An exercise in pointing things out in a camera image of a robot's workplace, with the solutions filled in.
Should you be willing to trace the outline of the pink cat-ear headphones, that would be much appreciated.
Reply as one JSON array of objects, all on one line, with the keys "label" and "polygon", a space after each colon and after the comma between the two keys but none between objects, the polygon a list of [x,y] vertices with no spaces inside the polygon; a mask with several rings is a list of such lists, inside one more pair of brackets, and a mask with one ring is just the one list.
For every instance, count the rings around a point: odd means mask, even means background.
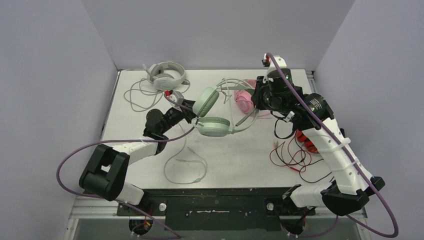
[{"label": "pink cat-ear headphones", "polygon": [[[245,81],[250,84],[253,88],[256,86],[256,80],[255,79],[245,79]],[[236,102],[236,105],[238,108],[244,113],[248,114],[250,113],[253,108],[253,102],[251,101],[251,94],[247,90],[234,90],[234,96],[233,99]],[[260,111],[259,118],[263,118],[266,116],[271,115],[271,113],[268,111]]]}]

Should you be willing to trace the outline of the mint green headphones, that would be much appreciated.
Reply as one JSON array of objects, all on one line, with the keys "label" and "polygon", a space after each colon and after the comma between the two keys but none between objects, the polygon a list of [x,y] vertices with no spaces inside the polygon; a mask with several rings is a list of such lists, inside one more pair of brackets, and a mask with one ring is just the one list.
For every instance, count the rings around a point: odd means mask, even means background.
[{"label": "mint green headphones", "polygon": [[[192,120],[191,124],[193,126],[193,130],[197,129],[200,135],[206,136],[206,137],[225,137],[227,135],[233,135],[235,133],[240,133],[248,128],[250,128],[253,123],[258,119],[259,117],[259,110],[253,107],[253,110],[250,113],[247,113],[239,122],[234,124],[233,119],[233,108],[231,103],[229,103],[229,110],[230,110],[230,117],[231,120],[228,120],[223,117],[218,116],[206,116],[208,112],[212,109],[214,104],[219,99],[220,93],[223,93],[225,95],[224,104],[226,102],[229,102],[230,97],[232,96],[230,94],[230,91],[234,90],[247,90],[248,93],[251,95],[254,93],[255,88],[251,86],[249,83],[247,83],[245,80],[242,79],[235,79],[235,78],[223,78],[221,82],[216,84],[215,86],[207,87],[200,97],[194,102],[194,105],[192,106],[192,112],[196,115]],[[172,107],[174,107],[177,110],[182,110],[183,103],[181,105],[172,104]],[[244,128],[237,129],[236,127],[239,127],[241,124],[243,124],[249,116],[254,114],[252,122]],[[198,155],[192,148],[186,147],[187,144],[187,137],[183,137],[184,143],[181,150],[179,150],[176,154],[172,155],[164,164],[163,167],[163,175],[165,179],[173,184],[177,185],[191,185],[195,183],[199,183],[202,181],[208,172],[208,162],[200,155]],[[188,160],[188,159],[178,159],[177,157],[185,148],[187,148],[192,154],[194,154],[198,160]],[[171,180],[168,177],[167,174],[167,165],[171,160],[176,160],[178,162],[187,162],[187,163],[197,163],[201,164],[203,166],[204,172],[201,177],[196,178],[195,180],[191,182],[177,182],[174,180]]]}]

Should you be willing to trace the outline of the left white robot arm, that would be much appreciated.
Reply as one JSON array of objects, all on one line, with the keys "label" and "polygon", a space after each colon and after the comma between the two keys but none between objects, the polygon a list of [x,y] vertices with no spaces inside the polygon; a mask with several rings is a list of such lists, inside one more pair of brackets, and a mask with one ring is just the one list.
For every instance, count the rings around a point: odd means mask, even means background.
[{"label": "left white robot arm", "polygon": [[190,123],[196,117],[194,104],[195,101],[185,99],[166,113],[151,109],[146,114],[142,138],[134,142],[114,146],[98,144],[79,178],[79,186],[107,201],[128,203],[137,215],[145,214],[150,202],[141,188],[126,181],[128,167],[161,153],[170,141],[165,133],[181,121]]}]

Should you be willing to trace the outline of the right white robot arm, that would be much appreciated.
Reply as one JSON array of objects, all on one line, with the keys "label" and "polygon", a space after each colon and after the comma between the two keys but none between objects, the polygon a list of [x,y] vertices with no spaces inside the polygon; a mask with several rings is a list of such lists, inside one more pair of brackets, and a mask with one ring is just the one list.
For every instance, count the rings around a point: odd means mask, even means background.
[{"label": "right white robot arm", "polygon": [[283,68],[282,72],[293,91],[273,70],[256,78],[251,100],[259,110],[289,117],[293,129],[312,142],[334,176],[331,183],[297,184],[290,188],[283,195],[284,210],[295,214],[305,207],[326,207],[338,216],[361,210],[374,195],[369,185],[379,191],[385,186],[384,180],[373,176],[360,163],[327,101],[318,93],[307,94],[294,85],[290,69]]}]

